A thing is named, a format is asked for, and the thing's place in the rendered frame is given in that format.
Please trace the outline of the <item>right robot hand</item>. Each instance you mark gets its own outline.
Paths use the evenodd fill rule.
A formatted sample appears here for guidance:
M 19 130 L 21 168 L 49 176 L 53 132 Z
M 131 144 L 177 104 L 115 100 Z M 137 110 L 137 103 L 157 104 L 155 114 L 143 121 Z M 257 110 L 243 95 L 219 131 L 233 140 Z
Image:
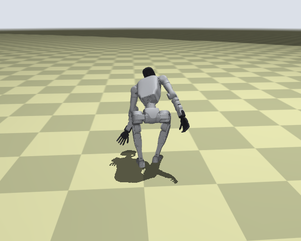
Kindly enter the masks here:
M 181 119 L 181 125 L 180 125 L 179 130 L 180 130 L 181 127 L 183 126 L 183 131 L 182 131 L 182 133 L 183 133 L 183 132 L 185 132 L 185 131 L 188 130 L 188 128 L 190 127 L 190 125 L 189 125 L 189 123 L 188 123 L 188 120 L 185 118 L 186 115 L 185 115 L 185 113 L 184 113 L 183 110 L 181 110 L 181 113 L 182 113 L 182 115 L 179 116 L 179 118 Z

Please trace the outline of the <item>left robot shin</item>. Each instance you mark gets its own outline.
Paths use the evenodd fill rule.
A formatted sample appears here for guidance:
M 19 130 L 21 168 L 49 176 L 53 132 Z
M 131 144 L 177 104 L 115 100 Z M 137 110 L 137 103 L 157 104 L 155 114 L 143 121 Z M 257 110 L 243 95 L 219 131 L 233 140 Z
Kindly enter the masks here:
M 133 134 L 133 140 L 134 140 L 134 145 L 136 147 L 137 153 L 138 153 L 138 159 L 140 161 L 140 158 L 143 160 L 142 157 L 142 140 L 141 140 L 141 134 L 135 134 L 134 126 L 132 126 L 132 134 Z

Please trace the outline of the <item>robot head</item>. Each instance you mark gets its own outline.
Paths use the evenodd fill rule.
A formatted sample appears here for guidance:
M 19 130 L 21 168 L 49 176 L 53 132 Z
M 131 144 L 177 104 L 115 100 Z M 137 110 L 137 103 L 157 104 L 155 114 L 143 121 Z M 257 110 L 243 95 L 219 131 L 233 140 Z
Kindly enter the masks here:
M 146 78 L 146 77 L 148 77 L 148 76 L 151 76 L 151 75 L 155 75 L 155 72 L 154 72 L 154 70 L 153 70 L 151 67 L 145 68 L 145 69 L 142 71 L 142 73 L 143 73 L 144 78 Z

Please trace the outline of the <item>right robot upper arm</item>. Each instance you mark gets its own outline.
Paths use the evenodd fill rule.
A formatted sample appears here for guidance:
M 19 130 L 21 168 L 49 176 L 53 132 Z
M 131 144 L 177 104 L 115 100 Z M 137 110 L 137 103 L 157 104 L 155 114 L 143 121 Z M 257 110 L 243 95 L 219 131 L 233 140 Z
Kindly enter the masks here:
M 167 93 L 168 99 L 171 100 L 174 97 L 176 97 L 176 94 L 173 91 L 173 88 L 172 88 L 170 82 L 168 81 L 167 77 L 165 75 L 161 75 L 161 76 L 158 76 L 158 79 L 159 79 L 160 84 L 163 85 L 165 90 L 168 92 Z

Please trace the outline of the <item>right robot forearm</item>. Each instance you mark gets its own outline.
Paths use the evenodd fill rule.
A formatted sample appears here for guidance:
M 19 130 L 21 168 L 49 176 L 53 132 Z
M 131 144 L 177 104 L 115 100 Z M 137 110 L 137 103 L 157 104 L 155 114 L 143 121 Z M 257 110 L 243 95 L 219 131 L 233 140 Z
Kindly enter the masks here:
M 176 94 L 176 93 L 175 93 L 175 94 Z M 178 116 L 181 116 L 181 115 L 182 115 L 181 110 L 183 110 L 183 107 L 181 106 L 181 104 L 180 104 L 180 102 L 179 102 L 179 98 L 178 98 L 177 95 L 176 95 L 176 97 L 174 97 L 174 98 L 172 99 L 172 103 L 173 103 L 173 105 L 174 105 L 174 107 L 175 107 L 175 110 L 176 110 Z

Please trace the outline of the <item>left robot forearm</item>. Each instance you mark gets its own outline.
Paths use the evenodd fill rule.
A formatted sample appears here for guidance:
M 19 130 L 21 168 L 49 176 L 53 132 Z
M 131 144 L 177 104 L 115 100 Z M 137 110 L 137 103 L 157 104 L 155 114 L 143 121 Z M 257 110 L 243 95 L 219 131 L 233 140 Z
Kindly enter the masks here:
M 128 125 L 127 125 L 127 127 L 126 127 L 126 130 L 127 130 L 127 131 L 130 131 L 131 127 L 133 126 L 133 125 L 132 125 L 132 121 L 131 121 L 131 112 L 130 112 L 130 110 L 129 110 L 129 112 L 128 112 L 128 116 L 129 116 L 129 118 L 128 118 L 129 122 L 128 122 Z

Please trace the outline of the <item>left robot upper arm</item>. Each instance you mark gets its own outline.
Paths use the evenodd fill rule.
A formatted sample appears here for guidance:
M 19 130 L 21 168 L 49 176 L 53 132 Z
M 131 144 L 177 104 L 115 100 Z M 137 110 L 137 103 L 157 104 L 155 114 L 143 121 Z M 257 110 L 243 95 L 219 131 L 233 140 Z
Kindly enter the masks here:
M 138 107 L 136 106 L 137 98 L 138 98 L 137 85 L 135 85 L 131 88 L 130 109 L 129 109 L 131 113 L 133 111 L 138 111 Z

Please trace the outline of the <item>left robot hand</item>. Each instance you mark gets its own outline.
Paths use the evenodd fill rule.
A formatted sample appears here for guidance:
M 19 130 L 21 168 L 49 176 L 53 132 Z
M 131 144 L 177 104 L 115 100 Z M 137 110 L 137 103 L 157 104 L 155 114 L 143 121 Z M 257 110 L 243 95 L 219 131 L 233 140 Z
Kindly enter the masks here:
M 126 126 L 126 127 L 127 127 L 127 126 Z M 121 135 L 119 136 L 119 138 L 117 139 L 117 141 L 118 141 L 118 140 L 120 139 L 120 137 L 121 137 L 121 139 L 119 140 L 119 142 L 122 140 L 121 143 L 120 143 L 120 145 L 122 144 L 123 140 L 124 140 L 124 142 L 123 142 L 123 145 L 124 145 L 126 139 L 127 139 L 127 144 L 128 144 L 128 141 L 129 141 L 129 137 L 128 137 L 129 134 L 128 134 L 128 133 L 130 133 L 130 131 L 131 131 L 132 128 L 130 129 L 130 131 L 127 131 L 127 130 L 126 130 L 126 127 L 125 127 L 125 129 L 124 129 L 124 132 L 122 132 Z M 118 143 L 119 143 L 119 142 L 118 142 Z

